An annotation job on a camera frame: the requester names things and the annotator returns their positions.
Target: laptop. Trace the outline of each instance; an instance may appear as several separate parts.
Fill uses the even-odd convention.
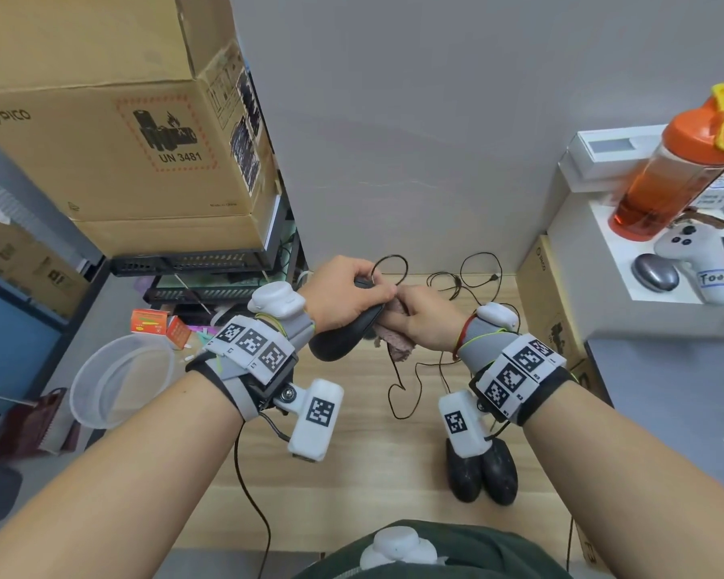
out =
[[[724,484],[724,341],[587,341],[615,409]]]

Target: orange water bottle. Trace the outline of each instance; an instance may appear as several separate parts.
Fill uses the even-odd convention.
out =
[[[702,107],[680,113],[619,201],[609,226],[623,238],[646,242],[665,229],[724,174],[724,83]]]

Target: red dashed border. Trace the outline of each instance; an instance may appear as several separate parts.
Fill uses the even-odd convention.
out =
[[[218,161],[217,157],[214,155],[214,151],[212,149],[212,146],[209,143],[209,138],[207,137],[206,132],[204,132],[204,128],[202,128],[202,123],[199,121],[198,116],[196,115],[195,110],[193,109],[193,106],[187,99],[187,95],[165,95],[165,96],[155,96],[155,97],[136,97],[131,99],[115,99],[114,100],[116,109],[118,110],[118,114],[121,116],[121,119],[125,123],[126,127],[129,128],[129,131],[131,132],[132,136],[134,136],[134,139],[136,140],[136,143],[140,145],[140,148],[142,149],[143,153],[145,154],[145,157],[150,162],[151,166],[155,170],[156,173],[170,173],[170,172],[188,172],[191,170],[213,170],[218,167]],[[204,143],[204,146],[206,146],[207,152],[209,153],[209,156],[212,158],[212,164],[207,164],[206,166],[183,166],[180,167],[169,167],[169,166],[158,166],[156,162],[154,161],[152,155],[148,151],[148,149],[145,147],[144,140],[140,137],[137,130],[132,126],[132,123],[130,121],[130,118],[128,115],[123,113],[121,111],[121,106],[136,106],[136,105],[150,105],[151,103],[168,103],[168,102],[185,102],[185,106],[187,107],[188,112],[190,112],[191,117],[193,118],[193,129],[198,130],[198,137],[201,139],[201,141]]]

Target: dark green clothing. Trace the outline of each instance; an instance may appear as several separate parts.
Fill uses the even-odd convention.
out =
[[[570,579],[570,575],[538,545],[517,534],[483,526],[400,520],[391,526],[410,526],[446,556],[445,565],[392,563],[354,575],[359,579],[452,577],[456,579]],[[359,566],[360,556],[373,543],[369,534],[310,566],[296,579],[334,579]]]

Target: screw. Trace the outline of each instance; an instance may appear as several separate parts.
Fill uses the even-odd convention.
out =
[[[298,394],[295,392],[295,389],[290,384],[288,384],[287,386],[284,387],[284,390],[282,390],[282,393],[280,394],[279,398],[282,402],[289,404],[290,402],[295,400],[295,397],[297,395]]]

